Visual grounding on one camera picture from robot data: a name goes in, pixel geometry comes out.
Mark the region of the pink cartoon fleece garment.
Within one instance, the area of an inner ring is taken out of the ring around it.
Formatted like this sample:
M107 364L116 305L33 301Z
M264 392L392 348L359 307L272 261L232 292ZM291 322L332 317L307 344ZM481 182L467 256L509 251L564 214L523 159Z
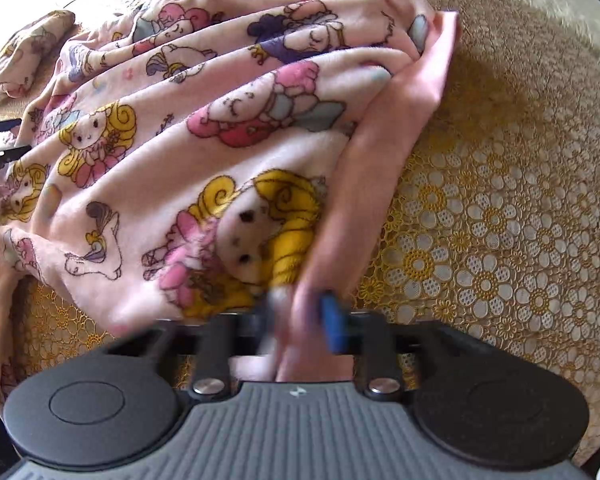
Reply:
M283 342L238 375L342 376L312 299L362 278L457 33L426 0L150 0L69 40L0 165L0 408L25 276L114 336L269 293Z

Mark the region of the folded pink floral garment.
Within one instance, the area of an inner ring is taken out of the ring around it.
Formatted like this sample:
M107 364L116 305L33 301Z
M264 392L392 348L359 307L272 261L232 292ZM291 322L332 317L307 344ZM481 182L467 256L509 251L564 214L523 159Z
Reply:
M75 21L73 12L55 10L9 38L0 51L0 99L19 99L27 94L42 59L73 28Z

